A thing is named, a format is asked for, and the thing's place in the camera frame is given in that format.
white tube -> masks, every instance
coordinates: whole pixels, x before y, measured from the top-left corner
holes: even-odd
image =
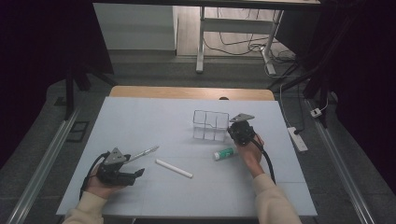
[[[190,173],[188,173],[188,172],[186,172],[186,171],[184,171],[184,170],[182,170],[182,169],[179,169],[179,168],[177,168],[176,166],[173,166],[173,165],[171,165],[171,164],[169,164],[169,163],[166,163],[166,162],[160,161],[160,160],[155,160],[155,162],[156,162],[157,164],[160,164],[160,165],[163,166],[163,167],[168,168],[169,170],[175,171],[176,173],[179,173],[179,174],[181,174],[181,175],[184,175],[184,176],[186,176],[186,177],[188,177],[188,178],[192,178],[192,174],[190,174]]]

glue stick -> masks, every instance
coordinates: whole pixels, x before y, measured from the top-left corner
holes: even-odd
[[[219,161],[219,160],[225,159],[227,157],[231,157],[235,153],[237,153],[237,151],[236,151],[236,149],[234,149],[232,147],[228,147],[221,151],[217,151],[214,154],[215,161]]]

white desk leg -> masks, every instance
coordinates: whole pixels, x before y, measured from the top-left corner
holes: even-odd
[[[275,37],[275,34],[276,34],[277,26],[279,25],[280,17],[282,16],[282,13],[283,13],[283,10],[282,11],[278,11],[278,13],[277,13],[277,15],[275,17],[274,23],[273,23],[273,27],[271,29],[271,33],[268,36],[267,45],[265,46],[265,49],[262,50],[262,57],[264,58],[265,65],[267,67],[268,74],[270,76],[276,75],[276,71],[275,71],[274,65],[272,64],[269,52],[270,52],[270,49],[271,49],[271,45],[272,45],[272,43],[274,41],[274,37]]]
[[[204,72],[204,27],[205,27],[205,7],[201,7],[201,18],[199,27],[199,44],[197,53],[197,73]]]

white pen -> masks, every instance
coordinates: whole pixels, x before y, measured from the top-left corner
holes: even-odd
[[[175,171],[176,173],[179,173],[179,174],[181,174],[181,175],[184,175],[184,176],[186,176],[186,177],[188,177],[188,178],[192,178],[192,174],[190,174],[189,172],[186,172],[186,171],[184,171],[184,170],[182,170],[182,169],[179,169],[179,168],[177,168],[176,166],[173,166],[173,165],[171,165],[171,164],[169,164],[169,163],[166,163],[166,162],[160,161],[160,160],[155,160],[155,162],[156,162],[157,164],[160,164],[160,165],[163,166],[163,167],[168,168],[169,170]]]
[[[128,162],[131,162],[131,161],[134,161],[134,160],[136,160],[136,159],[139,159],[139,158],[142,157],[142,156],[146,156],[146,155],[149,154],[150,152],[156,151],[158,148],[159,148],[159,146],[155,146],[155,147],[149,148],[149,149],[147,149],[147,150],[144,150],[144,151],[140,152],[139,154],[134,155],[134,156],[133,156],[131,159],[129,159],[128,161],[125,161],[124,164],[126,164],[126,163],[128,163]]]

wire basket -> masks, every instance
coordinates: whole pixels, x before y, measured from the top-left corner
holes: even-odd
[[[193,137],[223,142],[229,127],[229,117],[227,113],[195,110]]]

